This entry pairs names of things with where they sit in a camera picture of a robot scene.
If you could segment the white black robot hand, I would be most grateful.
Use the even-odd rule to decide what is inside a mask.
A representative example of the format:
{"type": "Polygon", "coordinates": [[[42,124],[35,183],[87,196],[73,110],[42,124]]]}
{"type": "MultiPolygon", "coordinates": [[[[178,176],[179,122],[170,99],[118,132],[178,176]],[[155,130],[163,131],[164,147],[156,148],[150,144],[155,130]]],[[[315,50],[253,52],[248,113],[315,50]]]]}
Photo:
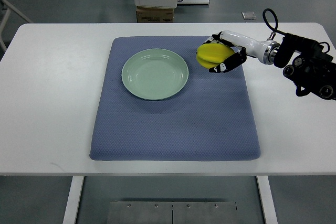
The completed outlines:
{"type": "Polygon", "coordinates": [[[271,65],[280,47],[274,40],[257,41],[229,30],[211,35],[203,44],[222,44],[231,47],[235,52],[216,67],[208,69],[213,73],[232,71],[242,65],[248,57],[256,58],[265,65],[271,65]]]}

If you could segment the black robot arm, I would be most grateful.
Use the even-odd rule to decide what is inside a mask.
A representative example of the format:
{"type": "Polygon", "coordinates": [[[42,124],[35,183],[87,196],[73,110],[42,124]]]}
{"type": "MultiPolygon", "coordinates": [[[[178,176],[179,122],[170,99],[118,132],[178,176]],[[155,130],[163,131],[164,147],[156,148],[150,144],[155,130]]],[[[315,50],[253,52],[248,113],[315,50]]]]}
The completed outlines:
{"type": "Polygon", "coordinates": [[[328,54],[330,45],[280,31],[276,13],[270,8],[264,9],[263,20],[272,31],[270,39],[283,35],[282,43],[272,46],[266,55],[295,84],[296,96],[313,93],[324,100],[335,100],[335,63],[328,54]]]}

